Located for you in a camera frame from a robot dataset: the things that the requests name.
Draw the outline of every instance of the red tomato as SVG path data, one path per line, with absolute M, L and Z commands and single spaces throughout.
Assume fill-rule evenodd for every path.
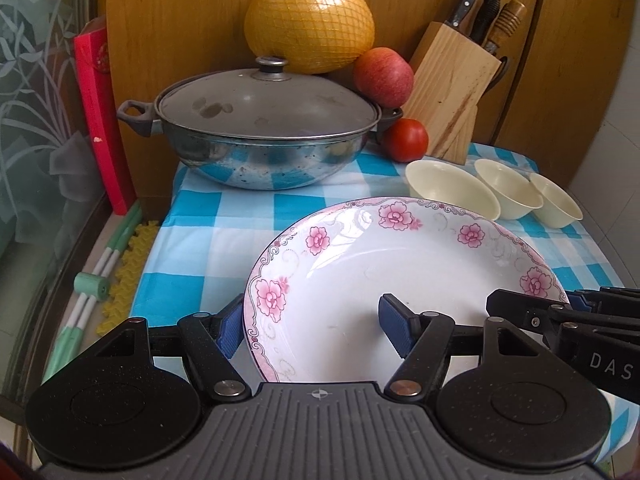
M 411 162 L 423 158 L 429 147 L 429 136 L 420 121 L 398 119 L 382 133 L 380 144 L 394 161 Z

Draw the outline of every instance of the tablecloth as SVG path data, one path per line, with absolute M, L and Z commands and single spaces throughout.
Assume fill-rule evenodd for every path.
M 311 186 L 282 191 L 235 189 L 213 183 L 181 165 L 174 179 L 172 207 L 149 254 L 131 315 L 146 317 L 150 326 L 161 326 L 175 324 L 192 312 L 215 313 L 244 291 L 262 250 L 297 220 L 356 198 L 407 196 L 404 164 L 386 160 L 378 150 L 369 143 L 355 161 L 333 176 Z M 499 160 L 523 174 L 537 171 L 535 163 L 525 156 L 482 144 L 470 146 L 465 169 L 475 173 L 473 163 L 478 158 Z M 529 214 L 499 223 L 544 257 L 565 290 L 622 286 L 579 222 L 561 230 L 551 229 Z M 240 359 L 247 361 L 248 349 L 241 350 L 244 357 Z M 615 400 L 613 422 L 601 457 L 629 439 L 638 411 L 634 404 Z

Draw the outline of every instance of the pink flower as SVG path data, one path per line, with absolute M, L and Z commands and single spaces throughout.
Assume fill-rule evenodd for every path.
M 280 285 L 280 290 L 284 294 L 288 293 L 288 291 L 289 291 L 289 282 L 287 281 L 287 279 L 284 276 L 280 276 L 278 278 L 278 285 Z
M 545 274 L 539 267 L 531 267 L 529 271 L 521 277 L 520 286 L 525 294 L 537 298 L 546 298 L 546 292 L 551 288 L 551 276 Z
M 316 256 L 329 246 L 329 241 L 324 227 L 312 227 L 309 229 L 309 236 L 306 237 L 306 246 L 309 252 Z
M 422 222 L 420 222 L 417 218 L 414 218 L 412 222 L 409 224 L 410 231 L 417 231 L 422 227 Z
M 280 321 L 280 314 L 287 304 L 284 293 L 278 282 L 270 280 L 258 280 L 255 282 L 255 290 L 258 293 L 258 309 L 265 316 L 271 317 L 274 323 Z
M 406 206 L 402 202 L 393 202 L 391 205 L 382 206 L 378 213 L 380 214 L 378 224 L 385 229 L 404 231 L 414 221 L 414 216 L 406 210 Z
M 458 235 L 458 241 L 461 244 L 466 244 L 474 249 L 481 245 L 483 238 L 484 231 L 478 224 L 463 225 Z

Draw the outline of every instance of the metal screw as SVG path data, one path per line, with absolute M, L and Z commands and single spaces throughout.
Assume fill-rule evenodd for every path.
M 400 397 L 413 397 L 422 391 L 422 387 L 415 381 L 400 380 L 394 381 L 389 389 Z
M 244 392 L 244 384 L 240 381 L 220 381 L 215 384 L 213 391 L 223 397 L 235 397 Z

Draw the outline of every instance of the lid knob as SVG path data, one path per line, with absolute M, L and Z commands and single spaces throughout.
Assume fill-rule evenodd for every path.
M 251 74 L 254 79 L 261 81 L 286 81 L 291 79 L 291 76 L 284 72 L 284 67 L 289 64 L 289 61 L 283 57 L 260 56 L 255 60 L 260 65 L 260 70 Z

